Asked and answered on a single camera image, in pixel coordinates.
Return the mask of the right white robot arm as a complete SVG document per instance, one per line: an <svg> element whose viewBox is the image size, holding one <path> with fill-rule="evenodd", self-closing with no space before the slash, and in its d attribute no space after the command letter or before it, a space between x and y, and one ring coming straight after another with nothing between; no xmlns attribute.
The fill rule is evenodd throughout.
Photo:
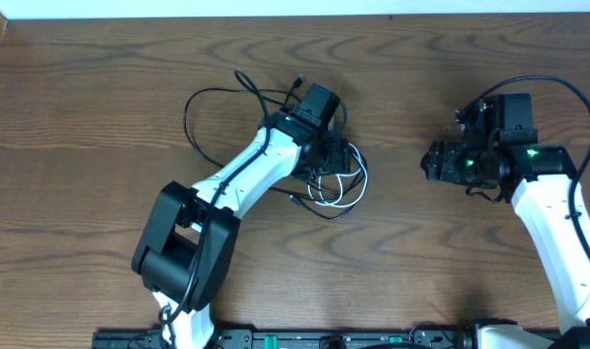
<svg viewBox="0 0 590 349"><path fill-rule="evenodd" d="M538 140L531 97L499 94L458 111L458 142L435 141L420 166L430 181L465 187L469 196L498 189L534 242L557 306L559 336L516 322L485 319L459 332L457 348L590 348L590 217L577 169L559 144Z"/></svg>

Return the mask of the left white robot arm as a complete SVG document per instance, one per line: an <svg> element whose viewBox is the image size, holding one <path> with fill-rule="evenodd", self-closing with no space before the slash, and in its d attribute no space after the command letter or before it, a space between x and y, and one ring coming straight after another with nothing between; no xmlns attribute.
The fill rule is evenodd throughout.
<svg viewBox="0 0 590 349"><path fill-rule="evenodd" d="M314 83L299 104L266 117L255 139L219 172L191 187L173 181L161 190L132 269L160 304L163 347L206 346L214 333L209 304L228 273L241 219L274 183L349 171L347 142L333 124L345 108Z"/></svg>

